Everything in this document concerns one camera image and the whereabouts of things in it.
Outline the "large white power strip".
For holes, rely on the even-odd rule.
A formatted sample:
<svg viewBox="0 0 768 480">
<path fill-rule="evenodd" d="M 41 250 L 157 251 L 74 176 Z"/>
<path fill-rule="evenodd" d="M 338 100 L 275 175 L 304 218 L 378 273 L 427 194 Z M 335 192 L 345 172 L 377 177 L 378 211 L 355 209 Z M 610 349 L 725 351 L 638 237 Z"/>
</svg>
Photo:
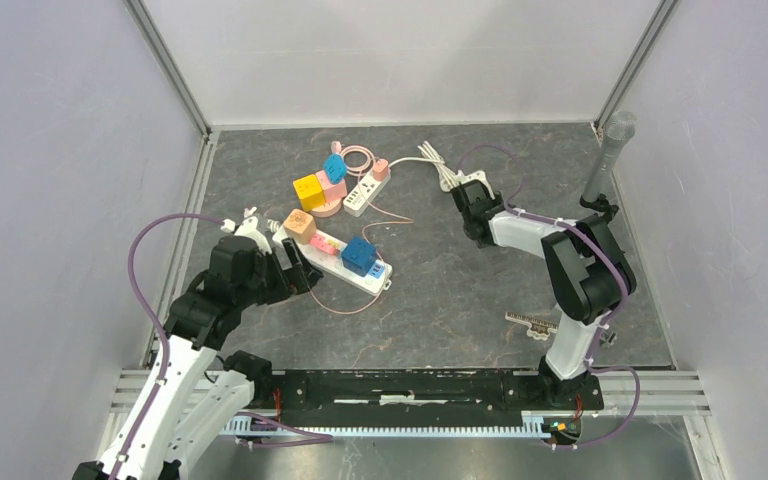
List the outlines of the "large white power strip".
<svg viewBox="0 0 768 480">
<path fill-rule="evenodd" d="M 342 257 L 347 243 L 323 231 L 317 230 L 307 244 L 298 244 L 298 250 L 317 269 L 341 279 L 359 290 L 375 296 L 390 288 L 393 267 L 376 259 L 363 275 L 357 267 L 348 268 L 348 261 Z"/>
</svg>

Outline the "blue cube socket adapter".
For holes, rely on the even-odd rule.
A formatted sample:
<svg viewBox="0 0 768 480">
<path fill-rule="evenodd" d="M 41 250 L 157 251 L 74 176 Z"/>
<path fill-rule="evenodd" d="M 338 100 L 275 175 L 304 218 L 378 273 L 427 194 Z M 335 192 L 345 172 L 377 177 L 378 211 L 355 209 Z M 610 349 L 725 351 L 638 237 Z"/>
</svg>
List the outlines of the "blue cube socket adapter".
<svg viewBox="0 0 768 480">
<path fill-rule="evenodd" d="M 361 277 L 369 273 L 377 258 L 376 247 L 362 237 L 353 237 L 340 252 L 343 267 Z"/>
</svg>

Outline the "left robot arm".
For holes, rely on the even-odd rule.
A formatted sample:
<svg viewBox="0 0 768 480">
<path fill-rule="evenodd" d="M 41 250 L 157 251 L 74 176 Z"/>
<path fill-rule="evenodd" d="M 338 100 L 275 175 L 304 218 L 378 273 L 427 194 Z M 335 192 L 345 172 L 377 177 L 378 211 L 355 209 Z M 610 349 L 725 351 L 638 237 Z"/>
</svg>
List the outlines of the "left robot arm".
<svg viewBox="0 0 768 480">
<path fill-rule="evenodd" d="M 271 362 L 238 351 L 226 359 L 208 396 L 186 408 L 245 309 L 307 293 L 322 278 L 293 239 L 281 245 L 289 268 L 260 234 L 217 243 L 208 268 L 171 305 L 160 353 L 119 434 L 100 459 L 80 464 L 74 478 L 185 479 L 237 412 L 272 399 Z"/>
</svg>

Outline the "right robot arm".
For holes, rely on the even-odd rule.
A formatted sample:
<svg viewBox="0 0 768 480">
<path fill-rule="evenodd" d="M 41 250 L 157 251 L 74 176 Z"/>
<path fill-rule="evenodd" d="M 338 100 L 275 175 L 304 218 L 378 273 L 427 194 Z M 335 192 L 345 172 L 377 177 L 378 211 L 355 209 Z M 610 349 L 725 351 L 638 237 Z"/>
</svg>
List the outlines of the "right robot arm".
<svg viewBox="0 0 768 480">
<path fill-rule="evenodd" d="M 604 215 L 550 219 L 506 204 L 476 177 L 459 175 L 450 190 L 468 238 L 480 247 L 513 248 L 545 261 L 558 332 L 538 367 L 537 392 L 562 408 L 584 388 L 597 331 L 625 304 L 637 282 Z"/>
</svg>

